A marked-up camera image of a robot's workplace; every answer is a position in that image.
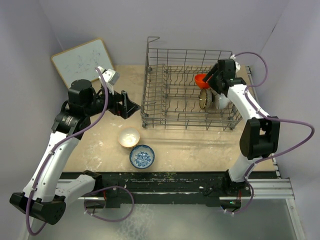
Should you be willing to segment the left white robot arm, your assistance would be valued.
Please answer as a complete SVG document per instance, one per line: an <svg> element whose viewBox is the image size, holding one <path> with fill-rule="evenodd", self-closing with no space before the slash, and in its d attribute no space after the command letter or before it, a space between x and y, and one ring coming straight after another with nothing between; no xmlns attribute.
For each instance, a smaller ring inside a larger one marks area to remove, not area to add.
<svg viewBox="0 0 320 240"><path fill-rule="evenodd" d="M95 91L86 79L75 80L68 89L68 99L55 117L49 143L36 172L21 192L14 192L10 204L46 224L55 225L63 216L67 205L79 197L98 196L103 191L103 177L89 170L65 188L58 187L62 171L94 115L103 116L110 111L127 119L141 107L131 101L127 92L109 93L101 88Z"/></svg>

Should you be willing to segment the grey wire dish rack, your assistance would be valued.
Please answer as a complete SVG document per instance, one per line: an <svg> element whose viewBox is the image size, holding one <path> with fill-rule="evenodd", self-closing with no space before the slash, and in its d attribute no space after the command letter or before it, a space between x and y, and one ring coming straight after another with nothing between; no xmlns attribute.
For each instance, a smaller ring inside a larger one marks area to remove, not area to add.
<svg viewBox="0 0 320 240"><path fill-rule="evenodd" d="M231 55L228 50L165 48L158 36L149 36L140 109L142 126L233 130L242 119L236 107L229 103L217 109L218 101L211 97L209 107L201 109L202 92L195 82L196 75L206 74L218 60Z"/></svg>

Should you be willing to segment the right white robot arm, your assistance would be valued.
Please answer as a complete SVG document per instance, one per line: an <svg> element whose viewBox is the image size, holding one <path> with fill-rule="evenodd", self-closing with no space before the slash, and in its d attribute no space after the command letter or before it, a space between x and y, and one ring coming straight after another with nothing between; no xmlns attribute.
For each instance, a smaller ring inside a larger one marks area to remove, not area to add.
<svg viewBox="0 0 320 240"><path fill-rule="evenodd" d="M237 64L232 58L220 59L203 78L218 94L223 94L237 108L245 126L239 140L240 155L225 173L222 190L235 195L247 185L250 173L260 160L278 149L280 122L260 108L245 80L236 76Z"/></svg>

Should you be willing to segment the brown rimmed cream bowl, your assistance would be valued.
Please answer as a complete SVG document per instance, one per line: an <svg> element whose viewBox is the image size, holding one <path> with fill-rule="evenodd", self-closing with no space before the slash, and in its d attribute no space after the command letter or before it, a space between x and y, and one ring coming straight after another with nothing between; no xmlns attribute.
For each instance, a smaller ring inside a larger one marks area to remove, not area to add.
<svg viewBox="0 0 320 240"><path fill-rule="evenodd" d="M208 88L203 88L199 94L199 107L202 110L210 109L214 102L214 95Z"/></svg>

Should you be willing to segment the blue white patterned bowl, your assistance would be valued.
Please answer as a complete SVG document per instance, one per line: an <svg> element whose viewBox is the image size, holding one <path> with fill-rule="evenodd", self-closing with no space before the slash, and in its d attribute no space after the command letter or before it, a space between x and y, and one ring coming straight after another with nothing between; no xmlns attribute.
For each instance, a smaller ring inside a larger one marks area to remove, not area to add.
<svg viewBox="0 0 320 240"><path fill-rule="evenodd" d="M148 145L137 145L131 150L129 154L129 161L131 165L136 169L147 169L155 161L155 152Z"/></svg>

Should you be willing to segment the white ceramic bowl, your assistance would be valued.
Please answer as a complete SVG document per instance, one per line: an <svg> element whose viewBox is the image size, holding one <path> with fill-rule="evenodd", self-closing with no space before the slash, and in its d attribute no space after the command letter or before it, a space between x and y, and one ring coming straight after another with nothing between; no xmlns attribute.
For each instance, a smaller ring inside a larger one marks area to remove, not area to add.
<svg viewBox="0 0 320 240"><path fill-rule="evenodd" d="M225 109L229 103L229 98L227 98L224 94L217 94L215 96L214 105L217 110Z"/></svg>

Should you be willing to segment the orange bowl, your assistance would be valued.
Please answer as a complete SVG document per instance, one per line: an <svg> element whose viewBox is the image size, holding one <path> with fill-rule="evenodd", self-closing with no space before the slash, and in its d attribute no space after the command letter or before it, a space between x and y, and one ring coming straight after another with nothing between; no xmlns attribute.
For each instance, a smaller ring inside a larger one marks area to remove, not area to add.
<svg viewBox="0 0 320 240"><path fill-rule="evenodd" d="M194 77L194 81L195 81L195 84L200 88L200 89L209 89L210 86L207 82L204 82L203 79L204 77L206 76L205 73L200 73L200 74L197 74L195 77Z"/></svg>

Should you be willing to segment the beige white bowl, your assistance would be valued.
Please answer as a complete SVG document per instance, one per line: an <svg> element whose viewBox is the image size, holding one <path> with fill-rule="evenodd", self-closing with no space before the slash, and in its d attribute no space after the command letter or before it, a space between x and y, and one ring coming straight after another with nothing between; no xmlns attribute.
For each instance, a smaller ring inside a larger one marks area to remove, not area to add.
<svg viewBox="0 0 320 240"><path fill-rule="evenodd" d="M140 141L140 133L134 127L127 127L121 130L118 135L118 142L124 148L133 148Z"/></svg>

